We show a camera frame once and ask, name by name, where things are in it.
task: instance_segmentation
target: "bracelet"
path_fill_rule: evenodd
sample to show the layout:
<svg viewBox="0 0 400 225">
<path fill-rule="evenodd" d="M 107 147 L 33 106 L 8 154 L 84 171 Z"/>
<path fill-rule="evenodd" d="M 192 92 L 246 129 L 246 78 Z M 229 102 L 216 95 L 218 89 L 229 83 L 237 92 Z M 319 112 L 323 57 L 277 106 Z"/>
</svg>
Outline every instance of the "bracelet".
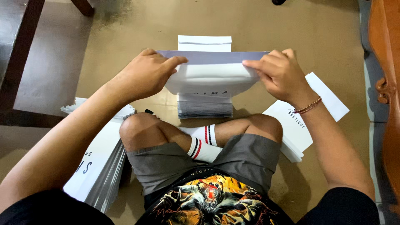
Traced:
<svg viewBox="0 0 400 225">
<path fill-rule="evenodd" d="M 319 96 L 319 98 L 317 100 L 315 100 L 313 103 L 309 104 L 307 107 L 302 108 L 300 110 L 294 110 L 293 113 L 298 113 L 298 114 L 303 114 L 305 112 L 310 111 L 312 108 L 314 108 L 315 106 L 317 106 L 320 102 L 322 101 L 321 96 Z"/>
</svg>

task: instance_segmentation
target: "striped sock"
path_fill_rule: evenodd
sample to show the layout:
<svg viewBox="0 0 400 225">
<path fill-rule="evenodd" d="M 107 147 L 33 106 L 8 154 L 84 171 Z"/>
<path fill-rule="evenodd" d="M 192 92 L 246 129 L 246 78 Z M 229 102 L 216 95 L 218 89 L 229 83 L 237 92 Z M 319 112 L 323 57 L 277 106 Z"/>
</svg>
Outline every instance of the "striped sock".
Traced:
<svg viewBox="0 0 400 225">
<path fill-rule="evenodd" d="M 214 127 L 215 124 L 194 128 L 178 127 L 178 129 L 190 136 L 197 137 L 206 144 L 217 146 L 217 142 L 215 141 Z"/>
<path fill-rule="evenodd" d="M 212 163 L 222 148 L 204 143 L 201 139 L 192 137 L 188 155 L 195 160 Z"/>
</svg>

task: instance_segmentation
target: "gray shorts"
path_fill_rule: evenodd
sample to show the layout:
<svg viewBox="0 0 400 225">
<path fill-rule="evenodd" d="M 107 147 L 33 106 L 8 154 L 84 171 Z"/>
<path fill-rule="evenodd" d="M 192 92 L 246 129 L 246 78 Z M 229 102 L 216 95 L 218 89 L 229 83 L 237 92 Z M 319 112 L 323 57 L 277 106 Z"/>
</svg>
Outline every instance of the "gray shorts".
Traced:
<svg viewBox="0 0 400 225">
<path fill-rule="evenodd" d="M 232 136 L 214 162 L 236 180 L 267 194 L 279 159 L 280 144 L 253 134 Z M 197 163 L 177 144 L 168 143 L 127 153 L 143 195 L 171 185 Z"/>
</svg>

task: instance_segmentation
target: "black t-shirt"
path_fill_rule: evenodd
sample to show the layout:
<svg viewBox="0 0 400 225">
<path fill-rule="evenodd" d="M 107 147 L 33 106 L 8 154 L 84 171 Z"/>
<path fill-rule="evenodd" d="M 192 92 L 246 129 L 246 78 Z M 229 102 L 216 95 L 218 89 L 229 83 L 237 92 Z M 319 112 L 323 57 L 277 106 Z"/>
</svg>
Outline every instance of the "black t-shirt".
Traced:
<svg viewBox="0 0 400 225">
<path fill-rule="evenodd" d="M 293 224 L 268 196 L 212 167 L 188 171 L 171 186 L 145 196 L 136 224 Z M 24 198 L 0 214 L 2 224 L 100 223 L 112 221 L 61 190 Z M 329 190 L 297 224 L 379 224 L 375 203 L 352 188 Z"/>
</svg>

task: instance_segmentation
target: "tan floor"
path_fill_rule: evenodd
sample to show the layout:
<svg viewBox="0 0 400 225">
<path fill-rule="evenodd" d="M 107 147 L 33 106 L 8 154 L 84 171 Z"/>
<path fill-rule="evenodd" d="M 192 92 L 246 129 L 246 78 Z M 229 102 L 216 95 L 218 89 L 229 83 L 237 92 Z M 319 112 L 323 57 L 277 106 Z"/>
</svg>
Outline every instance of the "tan floor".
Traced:
<svg viewBox="0 0 400 225">
<path fill-rule="evenodd" d="M 78 97 L 89 97 L 141 49 L 177 50 L 178 35 L 232 36 L 232 51 L 297 50 L 305 73 L 318 77 L 350 109 L 339 121 L 368 165 L 368 117 L 356 0 L 105 0 L 96 9 L 83 62 Z M 259 83 L 233 98 L 235 118 L 262 113 L 273 102 Z M 176 97 L 166 89 L 132 103 L 148 108 L 174 125 L 205 125 L 222 120 L 179 121 Z M 303 162 L 281 155 L 270 196 L 297 221 L 327 190 L 314 147 Z M 132 224 L 143 213 L 141 187 L 135 179 L 120 189 L 108 216 Z"/>
</svg>

